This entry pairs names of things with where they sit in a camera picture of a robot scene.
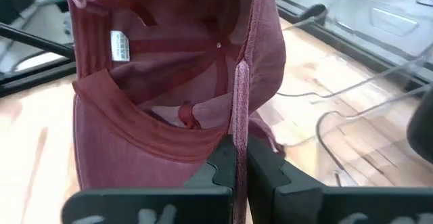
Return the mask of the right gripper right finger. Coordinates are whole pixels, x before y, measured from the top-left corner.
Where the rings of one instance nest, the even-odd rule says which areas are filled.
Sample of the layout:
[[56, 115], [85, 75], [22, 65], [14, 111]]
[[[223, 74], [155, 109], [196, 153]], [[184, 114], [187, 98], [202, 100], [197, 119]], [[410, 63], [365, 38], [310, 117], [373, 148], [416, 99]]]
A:
[[254, 224], [433, 224], [433, 189], [331, 187], [257, 139], [248, 141]]

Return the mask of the maroon baseball cap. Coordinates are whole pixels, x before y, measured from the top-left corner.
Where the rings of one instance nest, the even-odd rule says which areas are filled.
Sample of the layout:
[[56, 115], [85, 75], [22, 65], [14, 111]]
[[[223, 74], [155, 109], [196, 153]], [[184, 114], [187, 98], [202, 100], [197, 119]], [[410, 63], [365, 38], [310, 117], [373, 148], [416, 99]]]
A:
[[283, 153], [257, 113], [286, 62], [275, 0], [68, 4], [80, 187], [181, 187], [232, 139], [233, 220], [244, 224], [248, 136]]

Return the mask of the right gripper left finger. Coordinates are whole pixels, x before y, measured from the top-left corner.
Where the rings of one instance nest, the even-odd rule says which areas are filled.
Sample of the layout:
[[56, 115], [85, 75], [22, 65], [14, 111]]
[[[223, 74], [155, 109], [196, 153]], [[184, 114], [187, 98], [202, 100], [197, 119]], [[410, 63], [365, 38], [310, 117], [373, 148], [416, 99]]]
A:
[[62, 207], [62, 224], [234, 224], [236, 149], [224, 136], [183, 187], [81, 191]]

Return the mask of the clear plastic bin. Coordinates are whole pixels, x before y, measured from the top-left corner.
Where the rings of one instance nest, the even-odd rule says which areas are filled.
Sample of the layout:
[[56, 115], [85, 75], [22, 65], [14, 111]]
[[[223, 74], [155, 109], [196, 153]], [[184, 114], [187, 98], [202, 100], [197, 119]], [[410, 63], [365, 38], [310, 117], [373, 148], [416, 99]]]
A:
[[[329, 0], [298, 21], [279, 1], [287, 62], [260, 110], [286, 160], [334, 186], [433, 186], [433, 164], [409, 145], [407, 127], [433, 85], [433, 18], [376, 0]], [[375, 72], [300, 29], [324, 27], [397, 65]]]

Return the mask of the black edge bracket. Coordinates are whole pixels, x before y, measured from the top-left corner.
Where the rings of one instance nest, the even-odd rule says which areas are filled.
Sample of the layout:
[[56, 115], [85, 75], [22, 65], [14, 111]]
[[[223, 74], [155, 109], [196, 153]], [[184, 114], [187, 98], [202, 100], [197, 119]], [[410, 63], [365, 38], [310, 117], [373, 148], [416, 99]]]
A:
[[327, 8], [324, 4], [314, 4], [298, 15], [298, 21], [304, 21], [309, 18], [319, 18], [327, 13]]

